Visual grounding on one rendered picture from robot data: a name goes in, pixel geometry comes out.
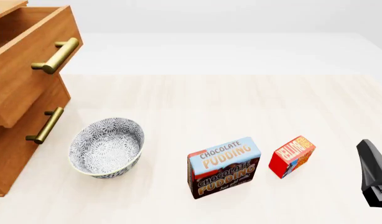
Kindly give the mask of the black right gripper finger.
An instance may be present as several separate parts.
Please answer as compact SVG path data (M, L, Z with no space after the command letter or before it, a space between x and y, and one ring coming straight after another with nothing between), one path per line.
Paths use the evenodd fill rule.
M361 164L361 189L382 185L382 154L369 139L356 146Z

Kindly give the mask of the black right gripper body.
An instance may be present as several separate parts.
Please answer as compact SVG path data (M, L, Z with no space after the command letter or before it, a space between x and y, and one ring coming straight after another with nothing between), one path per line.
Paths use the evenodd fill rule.
M370 186L362 194L370 207L382 208L382 184Z

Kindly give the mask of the red butter box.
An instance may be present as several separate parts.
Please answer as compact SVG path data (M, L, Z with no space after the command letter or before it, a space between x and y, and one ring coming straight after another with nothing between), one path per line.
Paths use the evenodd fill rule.
M315 146L308 139L298 136L275 150L268 166L280 179L283 179L305 164L314 150Z

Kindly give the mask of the closed wooden drawer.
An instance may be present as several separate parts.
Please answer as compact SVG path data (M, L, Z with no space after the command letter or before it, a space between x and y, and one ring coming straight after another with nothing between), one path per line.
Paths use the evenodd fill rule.
M0 197L5 196L40 144L26 141L36 136L48 120L44 111L64 108L70 100L61 76L56 76L13 128L0 127Z

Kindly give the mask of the open wooden drawer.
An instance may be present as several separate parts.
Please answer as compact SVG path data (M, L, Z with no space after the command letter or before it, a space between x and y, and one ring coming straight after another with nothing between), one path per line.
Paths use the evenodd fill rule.
M0 126L13 127L52 81L54 74L31 63L46 62L58 50L55 42L72 37L79 46L54 74L83 44L71 7L20 7L0 18Z

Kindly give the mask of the wooden cabinet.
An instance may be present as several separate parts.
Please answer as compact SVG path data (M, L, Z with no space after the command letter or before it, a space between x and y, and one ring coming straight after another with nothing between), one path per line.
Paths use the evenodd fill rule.
M60 71L82 44L71 7L0 0L0 197L60 119Z

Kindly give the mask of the chocolate pudding box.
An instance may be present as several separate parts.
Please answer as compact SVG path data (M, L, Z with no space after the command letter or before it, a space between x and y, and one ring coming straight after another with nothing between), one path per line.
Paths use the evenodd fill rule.
M261 151L251 137L223 143L187 156L187 183L194 199L249 182Z

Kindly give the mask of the grey floral patterned bowl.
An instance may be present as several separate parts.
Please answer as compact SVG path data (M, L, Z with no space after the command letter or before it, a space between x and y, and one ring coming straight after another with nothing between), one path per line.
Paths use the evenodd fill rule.
M70 144L68 160L79 173L112 179L137 164L143 144L144 132L135 121L106 118L78 132Z

